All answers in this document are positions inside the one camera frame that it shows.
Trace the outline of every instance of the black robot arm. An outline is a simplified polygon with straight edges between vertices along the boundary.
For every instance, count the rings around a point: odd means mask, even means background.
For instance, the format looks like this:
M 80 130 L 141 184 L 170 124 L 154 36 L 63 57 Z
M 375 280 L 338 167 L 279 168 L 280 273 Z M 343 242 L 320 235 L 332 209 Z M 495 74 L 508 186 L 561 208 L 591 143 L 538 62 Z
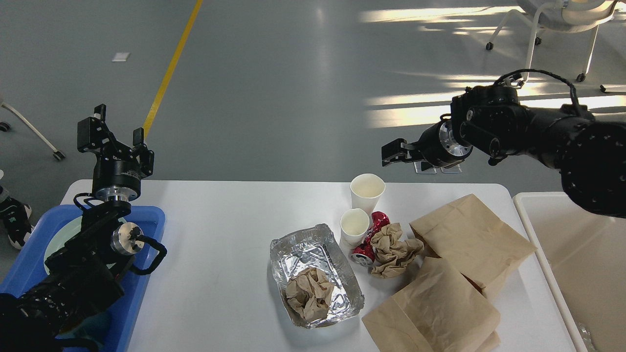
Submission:
M 141 179 L 152 174 L 154 153 L 143 142 L 143 129 L 133 133 L 133 147 L 119 142 L 105 123 L 106 106 L 78 123 L 78 151 L 96 155 L 91 193 L 78 194 L 81 229 L 46 260 L 50 274 L 16 298 L 0 293 L 0 351 L 59 352 L 65 347 L 97 351 L 88 339 L 57 339 L 82 320 L 108 309 L 124 295 L 127 272 L 152 273 L 167 250 L 144 236 L 132 222 L 130 201 L 141 195 Z M 91 202 L 100 200 L 94 205 Z M 146 268 L 133 262 L 145 244 L 158 254 Z
M 572 104 L 559 109 L 520 104 L 511 82 L 525 71 L 557 78 L 570 87 Z M 414 143 L 397 139 L 381 149 L 382 166 L 425 161 L 452 167 L 476 147 L 497 165 L 510 155 L 529 155 L 561 173 L 563 190 L 589 212 L 626 217 L 626 123 L 597 122 L 578 104 L 569 81 L 541 70 L 518 70 L 491 86 L 467 88 L 452 99 L 449 119 L 429 127 Z

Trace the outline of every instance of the shoe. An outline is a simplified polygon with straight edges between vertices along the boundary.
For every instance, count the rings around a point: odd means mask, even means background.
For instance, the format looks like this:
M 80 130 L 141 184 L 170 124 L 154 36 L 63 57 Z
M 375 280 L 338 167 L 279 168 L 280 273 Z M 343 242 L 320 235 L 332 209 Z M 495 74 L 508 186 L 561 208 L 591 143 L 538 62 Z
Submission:
M 32 213 L 30 205 L 10 197 L 0 204 L 0 219 L 4 221 L 9 242 L 16 249 L 22 249 L 33 233 L 33 226 L 28 221 Z

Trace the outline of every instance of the paper bag fold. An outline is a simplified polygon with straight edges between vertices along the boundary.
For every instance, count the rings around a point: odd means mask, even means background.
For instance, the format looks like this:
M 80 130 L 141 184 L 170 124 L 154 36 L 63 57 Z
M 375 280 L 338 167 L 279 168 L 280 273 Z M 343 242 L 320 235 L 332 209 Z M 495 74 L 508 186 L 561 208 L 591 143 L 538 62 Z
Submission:
M 536 247 L 470 194 L 409 224 L 424 241 L 427 255 L 443 257 L 459 268 L 491 299 L 508 275 Z
M 362 320 L 381 351 L 482 352 L 498 341 L 500 314 L 446 259 L 427 257 L 415 281 Z

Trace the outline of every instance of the crumpled paper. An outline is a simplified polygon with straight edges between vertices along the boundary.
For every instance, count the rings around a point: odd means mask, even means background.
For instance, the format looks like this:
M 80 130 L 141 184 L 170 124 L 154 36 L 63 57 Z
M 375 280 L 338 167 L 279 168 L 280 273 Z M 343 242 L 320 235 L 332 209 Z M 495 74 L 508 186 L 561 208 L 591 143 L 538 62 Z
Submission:
M 363 317 L 381 352 L 487 352 L 499 312 L 450 262 L 427 257 L 417 278 Z
M 419 239 L 400 241 L 401 236 L 402 228 L 399 223 L 384 226 L 372 236 L 370 243 L 376 248 L 376 260 L 382 263 L 372 268 L 373 276 L 387 278 L 402 274 L 424 249 L 424 244 Z
M 488 299 L 496 297 L 509 274 L 536 250 L 473 194 L 409 225 L 424 241 L 426 255 L 449 260 Z
M 324 319 L 328 315 L 334 288 L 324 271 L 316 267 L 304 269 L 287 283 L 287 304 L 308 322 Z

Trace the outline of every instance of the white paper cup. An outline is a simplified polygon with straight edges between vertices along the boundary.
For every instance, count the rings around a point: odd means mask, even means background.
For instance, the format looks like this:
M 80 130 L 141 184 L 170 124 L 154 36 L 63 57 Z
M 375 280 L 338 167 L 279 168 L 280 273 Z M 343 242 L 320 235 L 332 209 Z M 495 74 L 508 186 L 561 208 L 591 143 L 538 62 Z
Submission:
M 363 236 L 369 227 L 369 215 L 362 209 L 347 210 L 341 216 L 341 237 L 352 247 L 363 241 Z
M 364 173 L 354 177 L 350 182 L 350 191 L 352 208 L 363 209 L 370 215 L 385 191 L 385 182 L 373 173 Z

